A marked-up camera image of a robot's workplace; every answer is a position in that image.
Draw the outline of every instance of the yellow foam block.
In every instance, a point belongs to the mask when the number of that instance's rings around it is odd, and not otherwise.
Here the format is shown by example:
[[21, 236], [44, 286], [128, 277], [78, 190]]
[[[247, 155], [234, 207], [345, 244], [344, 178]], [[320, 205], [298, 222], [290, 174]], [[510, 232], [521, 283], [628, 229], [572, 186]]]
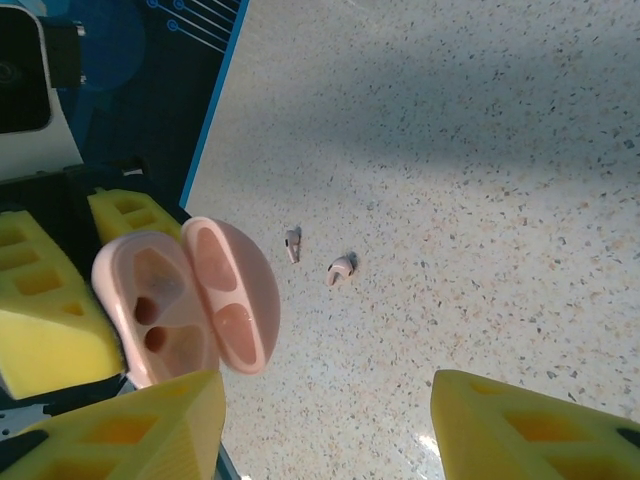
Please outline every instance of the yellow foam block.
[[26, 212], [0, 214], [0, 372], [17, 399], [123, 371], [109, 320]]
[[447, 480], [640, 479], [630, 420], [451, 370], [431, 416]]
[[49, 438], [0, 480], [210, 480], [224, 418], [220, 373], [192, 373], [29, 427]]
[[164, 232], [180, 242], [180, 224], [149, 195], [108, 190], [88, 200], [103, 244], [137, 230]]

